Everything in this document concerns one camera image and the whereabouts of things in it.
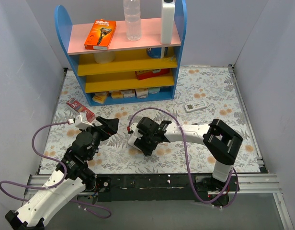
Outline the red white remote control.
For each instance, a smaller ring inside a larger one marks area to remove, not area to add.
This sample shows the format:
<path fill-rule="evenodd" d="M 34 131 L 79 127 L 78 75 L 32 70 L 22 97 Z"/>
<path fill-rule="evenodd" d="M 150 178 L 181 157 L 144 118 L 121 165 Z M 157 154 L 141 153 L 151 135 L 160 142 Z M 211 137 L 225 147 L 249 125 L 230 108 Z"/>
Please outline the red white remote control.
<path fill-rule="evenodd" d="M 138 138 L 136 136 L 131 135 L 130 139 L 128 140 L 128 145 L 135 148 L 136 150 L 142 152 L 142 150 L 135 145 L 135 142 L 137 141 L 137 139 Z"/>

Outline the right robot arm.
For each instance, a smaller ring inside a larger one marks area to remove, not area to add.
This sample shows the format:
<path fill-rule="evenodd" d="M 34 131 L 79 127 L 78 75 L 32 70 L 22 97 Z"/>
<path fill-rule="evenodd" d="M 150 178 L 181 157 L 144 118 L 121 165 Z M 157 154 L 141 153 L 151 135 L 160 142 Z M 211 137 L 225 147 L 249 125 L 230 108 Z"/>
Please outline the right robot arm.
<path fill-rule="evenodd" d="M 243 138 L 224 121 L 214 119 L 205 125 L 178 125 L 172 121 L 160 124 L 148 117 L 133 123 L 128 145 L 150 156 L 159 143 L 190 142 L 206 146 L 215 158 L 211 186 L 222 190 L 228 185 L 228 176 L 240 150 Z"/>

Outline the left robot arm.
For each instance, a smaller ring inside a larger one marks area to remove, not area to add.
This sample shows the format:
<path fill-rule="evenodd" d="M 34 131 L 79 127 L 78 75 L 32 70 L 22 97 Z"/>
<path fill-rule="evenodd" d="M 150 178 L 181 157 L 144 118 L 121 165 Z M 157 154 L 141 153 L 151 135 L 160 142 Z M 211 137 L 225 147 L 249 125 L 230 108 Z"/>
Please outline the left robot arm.
<path fill-rule="evenodd" d="M 98 116 L 100 125 L 90 123 L 84 113 L 65 123 L 80 130 L 67 148 L 62 160 L 56 160 L 56 169 L 41 186 L 29 186 L 36 193 L 16 211 L 10 210 L 5 219 L 14 230 L 43 230 L 51 218 L 72 198 L 83 191 L 90 192 L 97 185 L 97 175 L 88 162 L 99 152 L 102 141 L 118 131 L 119 119 Z"/>

